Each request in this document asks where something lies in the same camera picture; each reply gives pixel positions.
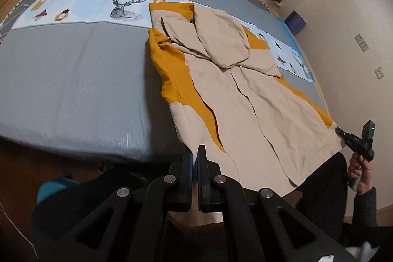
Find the decorative bed runner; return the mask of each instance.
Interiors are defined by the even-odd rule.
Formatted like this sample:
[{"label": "decorative bed runner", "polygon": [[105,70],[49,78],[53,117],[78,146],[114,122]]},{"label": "decorative bed runner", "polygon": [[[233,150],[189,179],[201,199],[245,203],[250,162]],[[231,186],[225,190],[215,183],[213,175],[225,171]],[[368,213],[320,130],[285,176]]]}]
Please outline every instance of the decorative bed runner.
[{"label": "decorative bed runner", "polygon": [[[151,28],[149,4],[162,1],[191,2],[189,0],[36,0],[17,19],[11,29],[80,22],[108,22]],[[301,53],[255,25],[235,18],[260,39],[266,40],[277,66],[307,81],[313,81]]]}]

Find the human hand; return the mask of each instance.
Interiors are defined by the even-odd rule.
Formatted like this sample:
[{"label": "human hand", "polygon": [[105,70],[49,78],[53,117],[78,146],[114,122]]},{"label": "human hand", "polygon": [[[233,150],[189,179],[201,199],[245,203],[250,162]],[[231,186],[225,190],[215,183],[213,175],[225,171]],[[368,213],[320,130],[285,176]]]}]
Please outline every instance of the human hand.
[{"label": "human hand", "polygon": [[366,193],[371,190],[373,185],[371,183],[371,165],[366,159],[364,159],[358,153],[354,153],[352,158],[349,160],[348,177],[356,179],[358,176],[362,176],[356,189],[358,194]]}]

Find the black pants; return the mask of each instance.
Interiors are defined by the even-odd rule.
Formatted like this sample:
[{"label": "black pants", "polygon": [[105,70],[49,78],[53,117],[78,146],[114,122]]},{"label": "black pants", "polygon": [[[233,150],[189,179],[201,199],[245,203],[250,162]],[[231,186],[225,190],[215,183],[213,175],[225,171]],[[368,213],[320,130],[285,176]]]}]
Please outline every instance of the black pants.
[{"label": "black pants", "polygon": [[392,227],[357,227],[343,223],[347,203],[347,163],[341,153],[336,153],[297,189],[303,199],[296,209],[341,245],[361,246],[369,242],[379,247],[371,261],[393,259]]},{"label": "black pants", "polygon": [[346,172],[347,163],[338,152],[297,188],[303,199],[296,209],[335,240],[341,235],[347,204]]}]

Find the deer head print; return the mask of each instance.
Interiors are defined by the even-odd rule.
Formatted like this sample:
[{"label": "deer head print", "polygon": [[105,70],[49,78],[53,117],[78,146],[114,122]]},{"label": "deer head print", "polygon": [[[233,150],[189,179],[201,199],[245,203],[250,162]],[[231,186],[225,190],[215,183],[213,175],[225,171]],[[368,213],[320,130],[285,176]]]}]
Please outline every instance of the deer head print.
[{"label": "deer head print", "polygon": [[111,0],[115,8],[112,9],[111,14],[109,15],[113,19],[123,19],[123,20],[137,20],[142,19],[143,16],[138,13],[133,13],[128,10],[124,10],[125,7],[130,6],[132,4],[140,4],[141,2],[145,2],[146,0],[131,0],[128,2],[120,3],[119,0]]}]

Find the yellow garment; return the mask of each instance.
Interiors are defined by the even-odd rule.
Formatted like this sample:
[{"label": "yellow garment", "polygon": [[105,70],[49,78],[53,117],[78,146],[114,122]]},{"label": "yellow garment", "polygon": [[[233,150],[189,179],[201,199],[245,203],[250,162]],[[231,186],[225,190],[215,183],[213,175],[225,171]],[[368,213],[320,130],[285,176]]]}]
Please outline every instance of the yellow garment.
[{"label": "yellow garment", "polygon": [[168,39],[155,28],[149,30],[151,57],[162,79],[161,95],[168,104],[179,102],[191,106],[205,122],[215,144],[224,151],[218,137],[214,114],[194,88],[189,68],[185,64],[184,53],[167,44]]},{"label": "yellow garment", "polygon": [[283,196],[342,148],[332,120],[280,77],[267,43],[236,19],[199,4],[150,9],[162,96],[194,155],[205,144],[223,174]]},{"label": "yellow garment", "polygon": [[[155,3],[151,3],[151,4],[149,4],[149,8],[150,8],[150,11],[152,12],[153,10],[167,10],[167,11],[171,11],[171,12],[176,12],[176,13],[179,13],[179,14],[181,14],[184,18],[186,18],[188,21],[191,21],[193,18],[194,18],[194,4],[192,4],[192,3],[188,3],[188,2],[179,2],[179,3],[177,3],[177,2],[155,2]],[[249,42],[249,44],[250,44],[250,48],[251,49],[268,49],[269,47],[268,47],[268,44],[267,44],[267,42],[266,41],[264,41],[264,40],[261,40],[261,39],[259,39],[257,36],[255,36],[252,32],[250,32],[246,27],[244,27],[243,26],[243,29],[244,29],[244,32],[246,33],[246,35],[247,35],[247,38],[248,38],[248,42]],[[149,43],[150,43],[150,45],[151,45],[151,42],[152,42],[152,37],[151,37],[151,33],[149,32]],[[179,51],[178,49],[176,49],[175,47],[173,47],[173,46],[170,46],[171,48],[172,48],[172,50],[173,50],[173,52],[175,52],[175,50],[176,51],[178,51],[178,53],[177,53],[177,55],[180,55],[180,54],[182,54],[181,53],[181,51]],[[165,83],[164,83],[164,78],[162,77],[162,75],[161,75],[161,78],[163,79],[163,90],[164,90],[164,86],[166,85]],[[299,91],[299,90],[296,90],[295,88],[293,88],[293,87],[291,87],[287,82],[286,82],[286,80],[283,78],[283,77],[275,77],[276,78],[276,80],[279,82],[279,83],[281,83],[283,86],[285,86],[285,87],[287,87],[288,89],[290,89],[295,95],[297,95],[297,96],[299,96],[300,98],[302,98],[302,99],[304,99],[304,100],[306,100],[311,106],[313,106],[313,108],[319,113],[319,115],[321,116],[321,118],[322,118],[322,120],[323,120],[323,122],[325,123],[325,125],[327,126],[327,128],[330,128],[330,126],[332,125],[332,123],[333,123],[333,120],[331,119],[331,117],[327,114],[327,113],[325,113],[325,112],[323,112],[317,105],[315,105],[312,101],[311,101],[311,99],[309,98],[309,97],[307,97],[307,95],[305,95],[304,93],[302,93],[301,91]]]}]

